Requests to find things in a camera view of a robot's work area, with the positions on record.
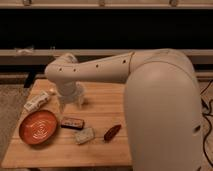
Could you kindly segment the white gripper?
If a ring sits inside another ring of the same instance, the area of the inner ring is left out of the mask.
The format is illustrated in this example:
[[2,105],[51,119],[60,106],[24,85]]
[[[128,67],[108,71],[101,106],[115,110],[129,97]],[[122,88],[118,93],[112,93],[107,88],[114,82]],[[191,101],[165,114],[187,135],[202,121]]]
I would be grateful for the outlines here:
[[77,82],[69,82],[66,84],[57,84],[57,96],[59,102],[59,112],[63,113],[65,103],[77,102],[78,108],[82,108],[84,104],[84,87]]

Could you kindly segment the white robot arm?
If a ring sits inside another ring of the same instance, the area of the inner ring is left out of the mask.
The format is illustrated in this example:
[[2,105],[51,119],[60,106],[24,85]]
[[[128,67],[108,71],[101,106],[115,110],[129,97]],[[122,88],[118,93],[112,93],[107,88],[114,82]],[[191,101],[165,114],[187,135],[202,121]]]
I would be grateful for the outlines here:
[[79,63],[62,55],[45,76],[69,103],[78,81],[122,83],[133,171],[200,171],[202,104],[189,58],[174,49],[143,50]]

